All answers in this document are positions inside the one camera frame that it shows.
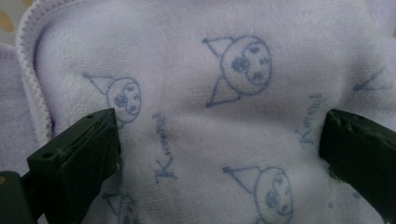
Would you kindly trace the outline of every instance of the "printed pattern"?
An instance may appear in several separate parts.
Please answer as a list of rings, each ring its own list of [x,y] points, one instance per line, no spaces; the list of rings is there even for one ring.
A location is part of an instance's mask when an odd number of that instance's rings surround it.
[[[388,68],[383,68],[378,72],[373,72],[372,76],[363,81],[360,84],[356,84],[353,87],[353,91],[381,91],[388,90],[393,87],[392,82],[386,82],[384,80],[380,80],[381,77],[388,76],[389,71]]]
[[[115,216],[119,224],[139,224],[137,206],[128,194],[103,194],[102,197]]]
[[[287,224],[293,215],[291,185],[279,167],[261,169],[258,166],[231,169],[223,173],[253,197],[258,218],[256,223]]]
[[[83,75],[100,93],[106,96],[107,106],[116,109],[119,128],[133,122],[140,112],[141,95],[139,84],[131,77],[114,79]]]
[[[157,123],[156,133],[161,138],[161,147],[163,149],[163,155],[166,158],[164,161],[163,160],[155,161],[159,166],[158,170],[154,170],[155,182],[158,184],[160,183],[161,178],[177,179],[177,176],[174,174],[174,172],[171,169],[174,160],[173,160],[172,152],[170,151],[169,148],[168,138],[165,133],[165,128],[164,128],[165,117],[159,112],[154,114],[152,118],[156,120]]]
[[[302,148],[314,145],[314,140],[312,138],[312,119],[318,113],[322,104],[326,102],[326,98],[324,98],[321,93],[310,95],[309,99],[312,100],[313,103],[308,107],[306,115],[304,116],[304,126],[300,131],[295,130]]]
[[[235,102],[268,87],[273,74],[271,53],[257,36],[204,39],[203,44],[219,59],[221,72],[206,107]]]

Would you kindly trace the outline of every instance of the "fabric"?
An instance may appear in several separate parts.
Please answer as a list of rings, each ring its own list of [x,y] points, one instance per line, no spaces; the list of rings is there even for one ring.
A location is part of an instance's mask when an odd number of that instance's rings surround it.
[[[318,143],[332,108],[396,128],[394,5],[37,1],[17,36],[37,141],[116,108],[123,164],[84,223],[383,223]]]
[[[37,150],[38,142],[15,49],[5,44],[0,44],[0,103],[0,171],[24,175],[26,158]]]

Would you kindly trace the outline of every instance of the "stitched hem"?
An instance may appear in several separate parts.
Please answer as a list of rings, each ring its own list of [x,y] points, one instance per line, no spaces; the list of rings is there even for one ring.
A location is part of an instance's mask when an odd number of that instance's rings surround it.
[[[46,21],[59,10],[85,3],[88,0],[39,0],[24,14],[17,32],[17,58],[21,67],[22,83],[25,88],[28,105],[32,114],[35,134],[40,146],[52,137],[51,117],[39,80],[34,69],[35,42]]]

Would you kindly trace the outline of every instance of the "clip jaw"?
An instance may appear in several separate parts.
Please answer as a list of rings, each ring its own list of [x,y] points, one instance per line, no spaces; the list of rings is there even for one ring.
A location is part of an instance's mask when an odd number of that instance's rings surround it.
[[[396,133],[340,110],[327,114],[319,156],[381,215],[396,223]]]
[[[4,214],[0,212],[0,221],[35,223],[35,219],[45,213],[49,223],[80,223],[102,183],[120,169],[120,140],[114,109],[98,111],[79,120],[27,161],[30,172],[21,180],[16,173],[0,173],[6,176],[7,182],[3,185],[8,187],[0,185],[0,201],[9,202],[0,206],[7,209]],[[14,203],[11,197],[15,195],[21,199]],[[30,217],[30,222],[15,219],[24,216],[21,207],[29,208],[25,217],[26,220]]]

